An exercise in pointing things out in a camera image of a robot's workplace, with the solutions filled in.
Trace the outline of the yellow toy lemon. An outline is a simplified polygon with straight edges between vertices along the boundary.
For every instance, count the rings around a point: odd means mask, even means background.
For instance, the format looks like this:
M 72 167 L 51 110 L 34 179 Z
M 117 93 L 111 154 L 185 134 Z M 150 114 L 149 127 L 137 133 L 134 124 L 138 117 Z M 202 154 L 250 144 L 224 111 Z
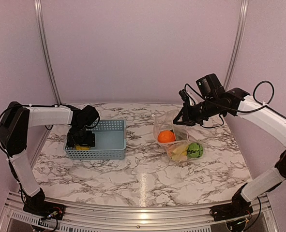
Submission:
M 90 147 L 89 147 L 89 146 L 79 146 L 79 145 L 76 145 L 76 146 L 75 146 L 75 149 L 76 149 L 76 150 L 89 150 Z

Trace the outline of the clear zip top bag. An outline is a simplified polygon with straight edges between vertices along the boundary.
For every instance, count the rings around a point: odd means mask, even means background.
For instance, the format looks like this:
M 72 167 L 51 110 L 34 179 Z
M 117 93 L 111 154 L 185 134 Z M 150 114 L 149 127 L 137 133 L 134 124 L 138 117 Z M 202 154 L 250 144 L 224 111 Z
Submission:
M 175 125 L 173 119 L 179 110 L 170 110 L 154 117 L 153 136 L 167 156 L 174 162 L 199 159 L 204 154 L 201 145 L 184 125 Z

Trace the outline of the orange toy fruit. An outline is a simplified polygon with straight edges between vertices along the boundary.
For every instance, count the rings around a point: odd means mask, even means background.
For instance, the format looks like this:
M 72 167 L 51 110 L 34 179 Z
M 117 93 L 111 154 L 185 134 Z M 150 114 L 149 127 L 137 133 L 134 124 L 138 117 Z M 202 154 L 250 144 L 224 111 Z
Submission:
M 176 140 L 174 132 L 170 130 L 164 130 L 158 135 L 158 142 L 160 143 L 171 143 Z

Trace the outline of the yellow toy bananas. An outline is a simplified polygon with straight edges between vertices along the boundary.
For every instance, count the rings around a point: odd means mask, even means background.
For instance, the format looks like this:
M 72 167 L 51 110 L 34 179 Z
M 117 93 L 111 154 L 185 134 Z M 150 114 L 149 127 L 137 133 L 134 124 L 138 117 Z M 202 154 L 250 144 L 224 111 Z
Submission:
M 188 159 L 187 158 L 188 147 L 189 147 L 188 144 L 171 146 L 168 149 L 168 156 L 170 157 L 171 160 L 175 162 L 186 161 Z

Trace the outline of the green toy pepper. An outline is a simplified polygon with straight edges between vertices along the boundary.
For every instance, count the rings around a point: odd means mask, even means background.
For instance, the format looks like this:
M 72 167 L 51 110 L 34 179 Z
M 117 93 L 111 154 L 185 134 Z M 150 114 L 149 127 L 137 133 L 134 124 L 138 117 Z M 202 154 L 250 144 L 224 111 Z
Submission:
M 175 136 L 175 140 L 176 140 L 176 141 L 183 140 L 182 133 L 180 133 L 179 131 L 175 131 L 175 130 L 172 130 L 172 132 L 174 133 L 174 136 Z

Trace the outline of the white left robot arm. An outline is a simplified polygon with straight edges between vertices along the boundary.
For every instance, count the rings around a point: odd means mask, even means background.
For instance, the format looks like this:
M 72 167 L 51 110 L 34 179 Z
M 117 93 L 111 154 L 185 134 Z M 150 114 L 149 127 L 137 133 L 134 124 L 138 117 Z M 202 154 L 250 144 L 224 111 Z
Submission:
M 91 129 L 100 115 L 91 105 L 78 109 L 72 105 L 22 105 L 11 102 L 0 115 L 0 149 L 5 153 L 11 173 L 18 182 L 25 206 L 39 215 L 49 211 L 45 194 L 37 183 L 27 157 L 28 130 L 37 126 L 69 125 L 72 146 L 93 147 Z

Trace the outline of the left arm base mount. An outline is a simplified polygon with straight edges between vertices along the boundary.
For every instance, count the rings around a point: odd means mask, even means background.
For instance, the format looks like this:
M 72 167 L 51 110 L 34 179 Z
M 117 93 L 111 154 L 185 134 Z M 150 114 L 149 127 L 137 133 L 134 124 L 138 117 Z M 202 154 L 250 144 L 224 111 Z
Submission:
M 32 208 L 24 204 L 23 211 L 41 216 L 43 219 L 54 218 L 62 220 L 65 213 L 65 205 L 44 201 L 44 204 L 38 208 Z

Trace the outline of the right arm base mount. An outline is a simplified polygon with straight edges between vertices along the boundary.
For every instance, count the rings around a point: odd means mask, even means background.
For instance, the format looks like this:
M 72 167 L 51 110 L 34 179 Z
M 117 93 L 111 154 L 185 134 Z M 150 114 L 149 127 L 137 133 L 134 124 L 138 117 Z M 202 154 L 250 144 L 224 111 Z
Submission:
M 251 215 L 253 208 L 249 205 L 244 208 L 234 207 L 233 203 L 215 205 L 210 208 L 210 215 L 214 221 L 228 220 L 232 218 L 238 218 L 245 215 Z

